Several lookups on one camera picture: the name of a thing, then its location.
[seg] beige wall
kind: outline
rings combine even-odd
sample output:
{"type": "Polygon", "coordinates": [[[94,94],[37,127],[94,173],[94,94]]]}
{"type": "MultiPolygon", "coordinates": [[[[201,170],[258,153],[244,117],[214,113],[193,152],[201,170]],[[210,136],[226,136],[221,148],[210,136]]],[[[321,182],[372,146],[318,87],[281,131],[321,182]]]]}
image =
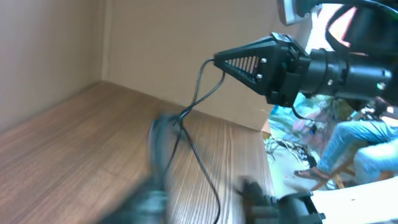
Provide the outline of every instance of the beige wall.
{"type": "Polygon", "coordinates": [[[102,0],[0,0],[0,131],[99,79],[102,0]]]}
{"type": "MultiPolygon", "coordinates": [[[[310,32],[308,24],[301,33],[297,33],[299,27],[284,27],[276,0],[108,1],[112,3],[107,16],[110,53],[104,78],[180,105],[190,103],[198,69],[214,53],[271,31],[300,36],[304,42],[310,32]]],[[[210,90],[220,76],[217,68],[207,67],[201,93],[210,90]]],[[[227,77],[197,109],[260,130],[272,106],[227,77]]]]}

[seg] seated person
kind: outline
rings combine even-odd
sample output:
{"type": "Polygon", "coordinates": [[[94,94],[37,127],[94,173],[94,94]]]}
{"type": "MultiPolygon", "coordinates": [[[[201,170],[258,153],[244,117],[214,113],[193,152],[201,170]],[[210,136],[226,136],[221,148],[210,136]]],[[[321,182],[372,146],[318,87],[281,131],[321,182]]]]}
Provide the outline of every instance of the seated person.
{"type": "MultiPolygon", "coordinates": [[[[395,114],[397,108],[388,107],[395,114]]],[[[372,146],[359,149],[354,157],[356,183],[375,182],[383,171],[398,171],[398,120],[382,117],[383,121],[347,121],[339,123],[333,131],[322,158],[316,167],[296,170],[296,176],[326,180],[331,168],[344,150],[361,141],[371,142],[372,146]]]]}

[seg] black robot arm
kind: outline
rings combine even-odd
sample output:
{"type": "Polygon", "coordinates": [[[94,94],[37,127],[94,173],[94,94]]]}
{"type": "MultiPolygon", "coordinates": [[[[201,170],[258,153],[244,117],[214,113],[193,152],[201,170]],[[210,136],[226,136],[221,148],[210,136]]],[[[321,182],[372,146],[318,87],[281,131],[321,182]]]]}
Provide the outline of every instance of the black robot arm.
{"type": "Polygon", "coordinates": [[[214,55],[214,65],[272,105],[292,107],[299,92],[354,100],[381,96],[397,104],[393,58],[339,54],[324,49],[307,54],[289,35],[270,36],[214,55]]]}

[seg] brown wood grain surface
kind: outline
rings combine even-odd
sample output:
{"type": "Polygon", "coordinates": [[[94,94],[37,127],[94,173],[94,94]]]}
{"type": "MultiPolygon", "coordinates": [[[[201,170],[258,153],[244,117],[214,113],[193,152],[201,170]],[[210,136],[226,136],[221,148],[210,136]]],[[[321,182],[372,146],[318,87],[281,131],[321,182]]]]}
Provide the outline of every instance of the brown wood grain surface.
{"type": "MultiPolygon", "coordinates": [[[[151,121],[179,109],[101,82],[1,134],[0,223],[92,222],[148,174],[151,121]]],[[[219,223],[242,223],[227,185],[249,175],[273,193],[261,133],[196,111],[185,124],[220,195],[219,223]]],[[[212,222],[215,199],[186,141],[169,184],[174,223],[212,222]]]]}

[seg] jeans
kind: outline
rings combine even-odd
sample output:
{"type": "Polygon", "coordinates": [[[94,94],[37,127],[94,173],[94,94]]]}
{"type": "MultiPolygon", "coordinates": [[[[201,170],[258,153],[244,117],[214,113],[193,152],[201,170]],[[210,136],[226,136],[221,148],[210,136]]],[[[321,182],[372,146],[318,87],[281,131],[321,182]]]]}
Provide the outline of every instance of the jeans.
{"type": "Polygon", "coordinates": [[[398,171],[398,127],[381,121],[348,121],[338,124],[318,169],[331,174],[333,164],[345,149],[368,142],[371,146],[358,150],[354,157],[357,184],[377,181],[382,171],[398,171]]]}

